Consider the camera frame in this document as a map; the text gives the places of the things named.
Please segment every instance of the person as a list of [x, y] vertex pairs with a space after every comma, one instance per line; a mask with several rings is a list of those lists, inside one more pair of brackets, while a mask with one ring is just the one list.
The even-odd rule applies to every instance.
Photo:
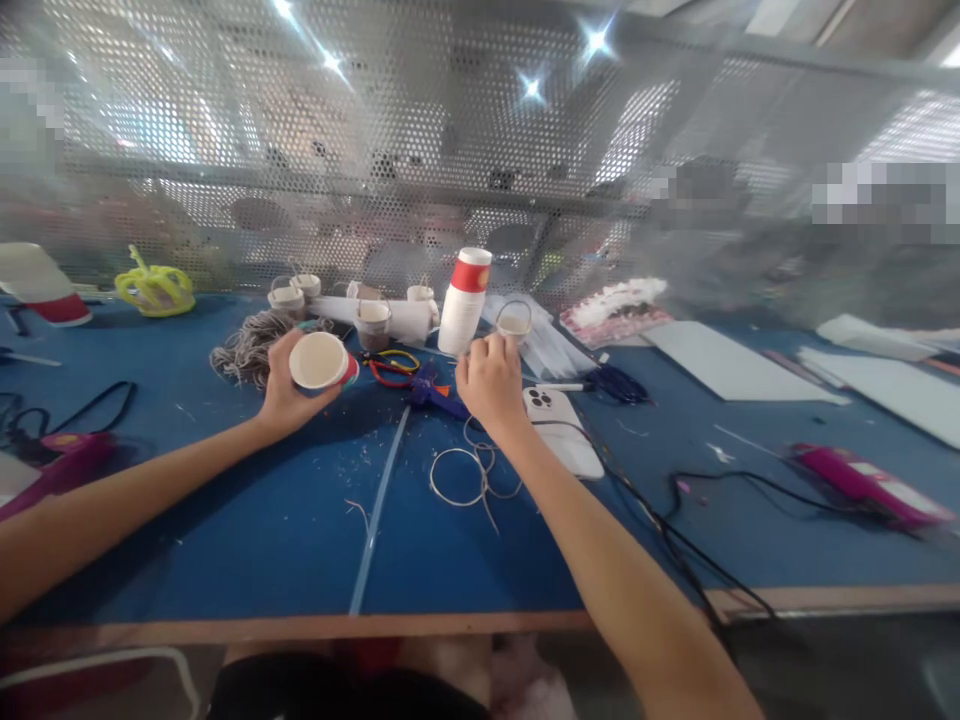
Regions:
[[[293, 384], [288, 360], [301, 335], [294, 330], [271, 347], [269, 382], [256, 417], [49, 497], [0, 523], [0, 623], [231, 465], [296, 432], [333, 402], [339, 388], [311, 398]], [[746, 683], [701, 613], [535, 431], [523, 406], [514, 340], [499, 334], [474, 340], [469, 356], [460, 358], [456, 380], [461, 399], [533, 496], [587, 612], [626, 672], [646, 716], [761, 718]], [[283, 656], [275, 656], [276, 662], [269, 655], [259, 657], [253, 662], [256, 658], [248, 654], [225, 666], [213, 695], [211, 718], [257, 717], [254, 711], [261, 705], [264, 712], [276, 710], [277, 703], [284, 702], [275, 697], [277, 693], [302, 695], [302, 690], [290, 689], [295, 680], [311, 693], [309, 700], [298, 697], [301, 707], [306, 702], [311, 709], [299, 716], [336, 716], [331, 708], [352, 712], [358, 703], [371, 702], [379, 702], [390, 714], [406, 703], [418, 708], [414, 714], [420, 717], [486, 716], [488, 696], [475, 686], [471, 691], [469, 680], [455, 683], [457, 689], [405, 670], [360, 692], [350, 690], [353, 686], [329, 663], [291, 665], [281, 662]], [[257, 686], [256, 674], [269, 678], [269, 702], [262, 692], [256, 695], [251, 689]], [[281, 708], [262, 718], [279, 715], [298, 716]]]

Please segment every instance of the black cable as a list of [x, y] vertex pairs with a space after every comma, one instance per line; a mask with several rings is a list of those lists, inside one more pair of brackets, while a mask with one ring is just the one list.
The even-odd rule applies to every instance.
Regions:
[[73, 415], [71, 415], [62, 423], [57, 425], [53, 430], [51, 430], [51, 432], [52, 433], [60, 432], [61, 430], [63, 430], [63, 428], [65, 428], [67, 425], [72, 423], [78, 417], [81, 417], [82, 415], [86, 414], [88, 411], [92, 410], [94, 407], [96, 407], [101, 402], [103, 402], [109, 395], [112, 395], [116, 390], [119, 390], [124, 386], [126, 386], [127, 388], [127, 394], [123, 396], [123, 404], [120, 406], [120, 409], [117, 410], [117, 414], [113, 416], [113, 420], [108, 422], [99, 430], [91, 430], [90, 432], [91, 434], [94, 434], [94, 433], [108, 432], [112, 430], [120, 423], [121, 420], [123, 420], [124, 417], [126, 417], [127, 411], [130, 409], [130, 403], [133, 402], [133, 397], [134, 395], [136, 395], [136, 392], [137, 392], [137, 384], [135, 382], [131, 382], [130, 380], [121, 380], [120, 382], [114, 383], [113, 385], [108, 387], [106, 390], [104, 390], [102, 393], [97, 395], [93, 400], [91, 400], [82, 408], [77, 410]]
[[588, 372], [584, 379], [593, 383], [598, 390], [607, 393], [621, 405], [652, 402], [650, 393], [643, 385], [613, 365], [598, 365]]
[[[112, 419], [110, 422], [108, 422], [106, 425], [104, 425], [104, 426], [103, 426], [102, 428], [100, 428], [99, 430], [91, 430], [91, 431], [90, 431], [91, 434], [107, 432], [107, 431], [109, 431], [109, 430], [112, 430], [114, 427], [116, 427], [117, 424], [120, 423], [120, 421], [123, 420], [124, 417], [126, 417], [127, 411], [130, 409], [130, 403], [133, 402], [133, 397], [134, 397], [134, 395], [136, 394], [137, 384], [136, 384], [135, 382], [131, 382], [131, 381], [129, 381], [129, 380], [121, 380], [120, 382], [114, 383], [113, 385], [111, 385], [111, 386], [108, 387], [106, 390], [104, 390], [102, 393], [100, 393], [99, 395], [97, 395], [95, 398], [93, 398], [93, 400], [91, 400], [91, 401], [88, 402], [86, 405], [84, 405], [82, 408], [80, 408], [79, 410], [77, 410], [73, 415], [71, 415], [70, 417], [68, 417], [66, 420], [64, 420], [62, 423], [60, 423], [59, 425], [57, 425], [57, 426], [56, 426], [55, 428], [53, 428], [52, 430], [49, 429], [49, 425], [50, 425], [50, 412], [49, 412], [48, 410], [43, 409], [43, 408], [27, 408], [26, 410], [23, 410], [23, 411], [21, 411], [21, 412], [18, 412], [18, 413], [16, 413], [16, 414], [13, 416], [13, 418], [10, 420], [9, 426], [7, 426], [7, 427], [4, 429], [4, 428], [3, 428], [3, 425], [0, 424], [0, 429], [3, 430], [3, 435], [5, 435], [6, 437], [10, 438], [11, 444], [16, 444], [15, 440], [16, 440], [16, 441], [20, 441], [20, 442], [22, 442], [22, 441], [24, 441], [24, 440], [29, 440], [29, 439], [39, 440], [40, 438], [42, 438], [42, 437], [44, 437], [44, 436], [46, 436], [46, 435], [52, 435], [52, 434], [54, 434], [54, 433], [60, 432], [60, 431], [63, 430], [63, 428], [65, 428], [67, 425], [69, 425], [70, 423], [74, 422], [77, 418], [82, 417], [83, 415], [85, 415], [87, 412], [89, 412], [89, 411], [92, 410], [94, 407], [96, 407], [96, 406], [99, 405], [101, 402], [103, 402], [107, 397], [109, 397], [110, 395], [112, 395], [112, 394], [115, 393], [117, 390], [119, 390], [119, 389], [121, 389], [121, 388], [123, 388], [123, 387], [126, 387], [127, 392], [126, 392], [126, 395], [123, 396], [123, 402], [122, 402], [122, 404], [120, 405], [120, 409], [117, 410], [117, 414], [113, 416], [113, 419]], [[34, 413], [36, 413], [37, 415], [40, 416], [40, 423], [39, 423], [39, 425], [38, 425], [38, 427], [37, 427], [37, 433], [36, 433], [36, 435], [31, 436], [31, 435], [29, 435], [23, 428], [20, 427], [20, 423], [23, 421], [24, 418], [26, 418], [26, 417], [28, 417], [29, 415], [34, 414]], [[2, 417], [3, 419], [6, 419], [6, 415], [7, 415], [7, 414], [8, 414], [8, 413], [7, 413], [6, 409], [5, 409], [3, 415], [0, 415], [0, 417]]]
[[[597, 449], [597, 443], [590, 437], [586, 430], [584, 430], [579, 425], [574, 423], [569, 423], [565, 421], [543, 421], [534, 423], [534, 425], [569, 425], [570, 427], [576, 429], [583, 437], [590, 443], [594, 449]], [[687, 562], [686, 558], [683, 557], [680, 549], [676, 546], [673, 540], [670, 537], [670, 534], [676, 535], [676, 537], [683, 542], [687, 547], [691, 548], [696, 555], [704, 560], [711, 568], [715, 569], [722, 577], [727, 579], [737, 588], [745, 592], [751, 599], [753, 599], [757, 604], [764, 609], [770, 616], [771, 620], [776, 620], [777, 614], [776, 611], [767, 603], [763, 598], [757, 595], [753, 590], [746, 586], [743, 582], [738, 580], [732, 573], [723, 569], [723, 567], [713, 560], [709, 555], [707, 555], [703, 550], [697, 547], [692, 540], [688, 539], [682, 533], [680, 533], [676, 528], [670, 525], [669, 521], [666, 520], [663, 516], [657, 513], [654, 510], [653, 506], [650, 504], [650, 501], [647, 500], [639, 490], [634, 486], [630, 480], [627, 479], [626, 473], [618, 470], [614, 470], [610, 464], [604, 459], [604, 455], [607, 455], [612, 460], [612, 454], [607, 450], [606, 446], [600, 445], [599, 449], [601, 452], [597, 453], [597, 456], [600, 458], [600, 463], [603, 465], [603, 469], [606, 471], [610, 477], [617, 480], [620, 485], [627, 490], [637, 502], [643, 507], [644, 511], [647, 513], [649, 518], [652, 520], [654, 529], [657, 531], [657, 534], [660, 536], [661, 540], [664, 543], [664, 546], [667, 548], [667, 552], [673, 560], [674, 565], [677, 567], [677, 570], [683, 576], [684, 580], [690, 585], [693, 591], [700, 598], [700, 601], [703, 603], [704, 612], [707, 615], [707, 619], [710, 622], [710, 625], [717, 636], [720, 644], [726, 650], [727, 654], [730, 656], [730, 659], [736, 664], [736, 653], [734, 651], [733, 645], [730, 642], [730, 638], [727, 634], [727, 628], [723, 623], [723, 620], [720, 618], [720, 614], [717, 612], [716, 608], [713, 606], [713, 603], [710, 601], [709, 596], [707, 595], [706, 588], [704, 588], [703, 583], [700, 581], [700, 578], [697, 577], [696, 572], [693, 568], [690, 567], [690, 564]]]
[[676, 514], [676, 512], [679, 510], [678, 503], [676, 502], [676, 499], [679, 498], [679, 490], [676, 489], [678, 478], [699, 478], [701, 480], [723, 480], [724, 478], [728, 478], [728, 477], [745, 477], [749, 480], [754, 480], [755, 482], [766, 485], [771, 490], [776, 490], [778, 493], [783, 493], [787, 497], [791, 497], [797, 502], [801, 502], [804, 505], [809, 505], [810, 507], [815, 507], [818, 510], [825, 510], [827, 512], [837, 513], [838, 515], [844, 515], [844, 516], [849, 516], [851, 514], [855, 514], [855, 515], [864, 514], [864, 512], [857, 507], [839, 507], [837, 505], [827, 505], [826, 503], [822, 503], [812, 498], [805, 497], [803, 495], [795, 493], [793, 490], [788, 490], [782, 485], [778, 485], [772, 480], [768, 480], [762, 475], [757, 475], [756, 473], [752, 473], [749, 470], [731, 470], [730, 472], [721, 473], [719, 475], [706, 475], [703, 473], [694, 473], [694, 472], [685, 472], [685, 471], [679, 471], [671, 474], [670, 484], [675, 488], [676, 495], [674, 496], [675, 497], [674, 506], [670, 508], [670, 510], [665, 515], [665, 517], [670, 518], [674, 514]]

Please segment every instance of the table edge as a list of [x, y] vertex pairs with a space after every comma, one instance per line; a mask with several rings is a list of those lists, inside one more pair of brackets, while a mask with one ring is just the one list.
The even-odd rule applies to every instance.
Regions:
[[[933, 612], [960, 608], [960, 584], [898, 587], [762, 588], [758, 595], [783, 617]], [[739, 590], [710, 590], [729, 621], [763, 616]], [[585, 610], [427, 615], [306, 615], [237, 620], [174, 620], [57, 627], [13, 627], [0, 632], [4, 651], [80, 652], [150, 645], [222, 645], [253, 641], [463, 635], [593, 630]]]

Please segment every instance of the string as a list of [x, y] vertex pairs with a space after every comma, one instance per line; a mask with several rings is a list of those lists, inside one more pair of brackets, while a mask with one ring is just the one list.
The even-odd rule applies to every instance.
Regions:
[[[265, 310], [247, 317], [240, 329], [221, 347], [210, 352], [210, 367], [237, 385], [250, 383], [258, 390], [267, 387], [270, 377], [270, 346], [297, 326], [297, 320], [284, 312]], [[333, 322], [318, 320], [312, 329], [329, 330]]]

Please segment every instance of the white paper sheet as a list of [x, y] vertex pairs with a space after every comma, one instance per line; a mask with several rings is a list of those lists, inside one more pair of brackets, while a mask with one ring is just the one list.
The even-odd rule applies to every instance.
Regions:
[[801, 356], [878, 405], [960, 450], [960, 385], [899, 360], [833, 355], [804, 348]]
[[672, 322], [643, 335], [724, 400], [850, 402], [698, 322]]

